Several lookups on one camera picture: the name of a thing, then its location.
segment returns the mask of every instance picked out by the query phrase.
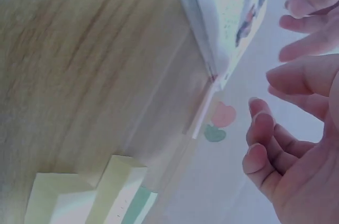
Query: wood grain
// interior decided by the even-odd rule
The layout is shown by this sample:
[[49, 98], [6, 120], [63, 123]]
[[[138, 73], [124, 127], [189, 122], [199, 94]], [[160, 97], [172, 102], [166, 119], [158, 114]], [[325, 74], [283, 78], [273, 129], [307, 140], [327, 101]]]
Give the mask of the wood grain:
[[179, 0], [0, 0], [0, 42], [2, 223], [22, 223], [36, 172], [96, 185], [116, 153], [165, 205], [208, 82]]

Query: palm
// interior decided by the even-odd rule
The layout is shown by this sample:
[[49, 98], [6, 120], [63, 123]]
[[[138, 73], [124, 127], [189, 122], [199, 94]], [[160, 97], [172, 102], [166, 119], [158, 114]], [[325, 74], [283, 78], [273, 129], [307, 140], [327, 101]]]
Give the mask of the palm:
[[339, 151], [329, 139], [305, 152], [283, 175], [272, 201], [282, 223], [305, 223], [305, 217], [308, 223], [331, 223], [335, 211], [327, 206], [339, 199]]

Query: sticky note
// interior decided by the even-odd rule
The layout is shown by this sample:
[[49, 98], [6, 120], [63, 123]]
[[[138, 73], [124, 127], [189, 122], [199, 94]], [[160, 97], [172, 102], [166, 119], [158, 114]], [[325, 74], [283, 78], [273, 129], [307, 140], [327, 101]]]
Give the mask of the sticky note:
[[146, 171], [147, 167], [132, 157], [113, 155], [97, 186], [86, 224], [120, 224]]
[[25, 224], [84, 224], [96, 191], [77, 174], [43, 174], [35, 177]]
[[121, 224], [142, 224], [157, 197], [157, 193], [140, 187]]

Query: fingernail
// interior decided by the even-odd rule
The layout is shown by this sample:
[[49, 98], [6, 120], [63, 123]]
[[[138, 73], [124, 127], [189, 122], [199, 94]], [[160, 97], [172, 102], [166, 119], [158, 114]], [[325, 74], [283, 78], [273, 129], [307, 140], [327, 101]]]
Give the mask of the fingernail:
[[286, 2], [284, 3], [284, 8], [286, 10], [288, 10], [289, 3], [290, 3], [290, 0], [286, 0]]
[[248, 148], [246, 155], [248, 155], [248, 154], [251, 152], [251, 150], [252, 150], [254, 147], [258, 146], [258, 145], [260, 145], [260, 144], [259, 144], [259, 143], [256, 143], [256, 144], [254, 144], [254, 145], [251, 145], [251, 146]]
[[257, 118], [259, 117], [259, 115], [262, 115], [262, 114], [267, 114], [267, 113], [265, 111], [260, 111], [258, 114], [256, 114], [252, 119], [253, 124], [256, 124]]
[[248, 100], [249, 105], [254, 102], [255, 100], [259, 100], [257, 97], [252, 97]]
[[315, 8], [307, 0], [290, 0], [288, 10], [296, 19], [301, 19], [315, 11]]

